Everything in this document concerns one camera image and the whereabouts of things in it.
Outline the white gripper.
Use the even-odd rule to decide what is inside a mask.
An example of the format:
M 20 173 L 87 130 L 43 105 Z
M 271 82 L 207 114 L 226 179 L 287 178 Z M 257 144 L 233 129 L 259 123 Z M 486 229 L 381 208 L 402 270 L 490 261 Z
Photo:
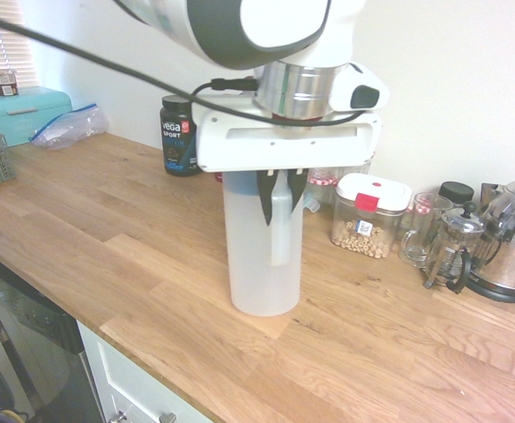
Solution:
M 289 127 L 257 122 L 197 106 L 197 159 L 206 172 L 257 171 L 265 223 L 272 221 L 272 191 L 281 169 L 296 207 L 314 167 L 359 166 L 372 159 L 382 122 L 364 113 L 333 126 Z

